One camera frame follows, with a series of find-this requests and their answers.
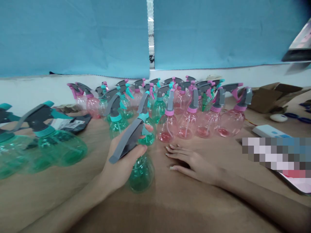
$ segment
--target brown cardboard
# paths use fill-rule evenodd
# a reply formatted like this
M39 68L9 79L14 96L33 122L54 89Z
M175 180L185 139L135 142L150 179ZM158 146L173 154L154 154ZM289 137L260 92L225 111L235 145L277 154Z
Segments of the brown cardboard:
M252 103L248 107L259 113L268 113L275 107L283 107L294 97L309 91L302 87L272 83L253 88Z

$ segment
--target pink liquid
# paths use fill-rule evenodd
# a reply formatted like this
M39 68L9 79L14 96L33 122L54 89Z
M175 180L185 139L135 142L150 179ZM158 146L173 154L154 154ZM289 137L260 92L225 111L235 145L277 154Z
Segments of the pink liquid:
M200 126L197 129L197 135L201 138L209 138L211 133L207 131L207 127Z
M162 132L158 134L159 140L164 143L171 143L174 139L171 137L169 132Z
M190 129L187 130L186 133L186 128L180 128L178 133L177 133L178 137L182 138L182 139L191 139L193 137L193 134L191 132Z

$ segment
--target spray bottle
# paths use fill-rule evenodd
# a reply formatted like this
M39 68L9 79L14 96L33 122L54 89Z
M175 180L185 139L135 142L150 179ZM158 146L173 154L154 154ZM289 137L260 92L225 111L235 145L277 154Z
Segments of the spray bottle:
M199 112L202 112L203 110L202 96L206 95L211 99L212 98L211 89L212 89L212 86L215 85L215 83L213 82L207 82L204 84L200 84L200 83L201 82L197 84L197 89L198 89L198 94L199 94L198 110Z
M163 101L163 94L169 89L169 85L162 86L158 89L156 95L156 102L152 108L152 119L156 124L159 123L161 116L163 116L163 114L165 113L166 104Z
M140 101L139 108L137 113L139 113L138 118L142 119L145 124L151 125L153 127L153 132L146 135L143 139L138 139L138 143L150 146L156 139L156 124L154 123L153 119L150 117L148 109L150 108L149 104L149 91L146 91Z
M151 110L153 108L153 105L155 104L155 96L154 96L154 84L153 83L148 83L144 86L145 92L149 91L149 105L150 107L148 108L149 115L151 116Z
M179 120L179 128L177 132L177 136L189 140L193 137L196 131L196 122L198 119L197 110L198 110L198 102L199 102L199 95L198 89L195 87L192 92L192 100L191 104L188 107L187 111Z
M72 91L78 111L80 112L81 115L83 116L86 115L87 114L87 110L86 110L87 98L83 95L83 92L80 91L80 89L78 88L76 84L67 83L67 86L69 86L69 88Z
M244 111L247 105L251 104L252 96L252 89L250 87L245 87L242 95L238 99L238 104L233 109L221 115L221 124L218 130L220 136L233 137L240 132L245 120Z
M109 162L114 164L137 145L137 140L141 135L148 135L144 126L146 115L138 116L125 131L113 155L109 158ZM134 193L142 193L147 190L155 177L155 168L152 160L147 152L136 160L131 175L127 181L127 185Z
M183 82L180 85L180 91L177 96L174 95L174 111L176 115L181 115L187 109L187 104L189 102L188 97L186 96L186 88L188 88L191 82Z
M7 112L12 106L0 104L0 123L19 121L20 117ZM26 162L25 152L32 139L0 129L0 180L22 169Z
M220 111L225 104L225 91L222 87L218 89L214 104L209 112L203 112L198 120L196 135L201 138L211 138L220 126Z
M44 123L47 119L52 118L72 119L72 117L52 109L53 104L53 102L47 101L33 108L20 118L14 130L19 130L23 122L27 122L34 134L39 137L38 148L42 155L58 166L71 166L86 156L87 146L74 134L55 130L52 126Z
M146 79L139 79L137 81L135 81L132 85L135 86L135 92L133 94L133 99L130 100L131 101L131 105L133 107L133 110L137 111L138 110L138 106L140 103L140 100L142 99L143 94L140 92L139 86L144 87L145 86L145 80Z
M174 116L173 107L174 92L174 89L170 90L165 114L161 117L157 128L158 138L164 143L171 143L174 141L178 130L178 123L176 117Z
M120 85L120 88L119 92L121 93L121 103L125 107L125 109L123 109L124 116L126 119L131 119L134 116L134 112L129 100L125 97L126 94L128 98L134 98L130 91L130 84L126 83L124 85Z
M215 87L212 87L211 89L211 98L207 95L203 95L203 100L202 100L202 111L207 112L210 110L211 106L213 105L212 100L215 98L215 92L218 90L218 88L221 86L221 84L224 82L224 79L216 79L213 80L215 83Z
M91 93L92 89L82 83L76 83L76 85L85 92L85 95L87 97L86 100L87 112L92 116L93 119L100 119L101 117L98 112L100 101L98 98L95 98L94 95Z
M120 93L116 93L112 99L108 102L108 106L106 109L106 112L104 116L110 115L110 126L109 126L109 134L110 139L114 139L116 136L118 136L123 130L125 130L129 123L125 117L122 117L122 115L119 112L119 108L126 109L121 102Z

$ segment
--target finger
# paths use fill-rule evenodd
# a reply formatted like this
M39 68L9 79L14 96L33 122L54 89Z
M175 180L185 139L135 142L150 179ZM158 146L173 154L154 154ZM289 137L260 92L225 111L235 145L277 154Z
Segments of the finger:
M170 167L169 169L179 171L180 173L183 173L183 174L190 176L190 177L195 179L195 172L191 169L188 169L188 168L185 168L182 166L178 166L178 165L174 165L174 166Z
M185 151L191 151L190 149L187 149L187 148L184 148L184 147L181 147L180 145L176 144L175 146L174 145L169 145L170 148L172 149L177 149L177 150L185 150Z
M134 166L136 160L141 157L146 152L146 150L146 145L137 145L123 157L122 162Z
M169 153L166 153L165 154L167 157L170 157L172 159L179 159L181 161L184 161L186 163L189 162L189 157L187 155L184 155L184 154L179 154L179 153L176 153L176 154L169 154Z
M191 155L192 154L192 151L187 151L187 150L173 150L169 147L166 147L166 150L172 154L175 154L175 153L180 153L180 154L184 154L184 155Z
M151 125L145 124L145 127L149 132L153 131L153 127Z

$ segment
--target table surface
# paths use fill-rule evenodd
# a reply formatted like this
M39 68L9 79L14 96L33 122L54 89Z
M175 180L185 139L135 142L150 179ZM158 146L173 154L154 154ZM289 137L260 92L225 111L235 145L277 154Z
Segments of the table surface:
M311 99L311 91L294 98L288 112L311 118L298 103ZM226 98L226 108L234 104ZM246 110L256 125L269 124L293 137L311 137L311 125L296 119L273 122L269 114ZM13 123L4 128L12 128ZM196 150L215 163L262 187L311 206L311 198L291 190L269 169L248 160L237 139L256 137L253 125L234 138L176 139L174 143ZM28 129L19 134L33 135ZM34 175L15 174L0 180L0 230L17 232L81 190L103 169L110 145L106 122L91 120L79 136L88 146L88 156L70 167L51 167ZM148 147L155 166L149 190L134 194L119 189L84 216L71 232L279 232L279 229L248 204L217 187L170 171L176 161L165 156L164 143Z

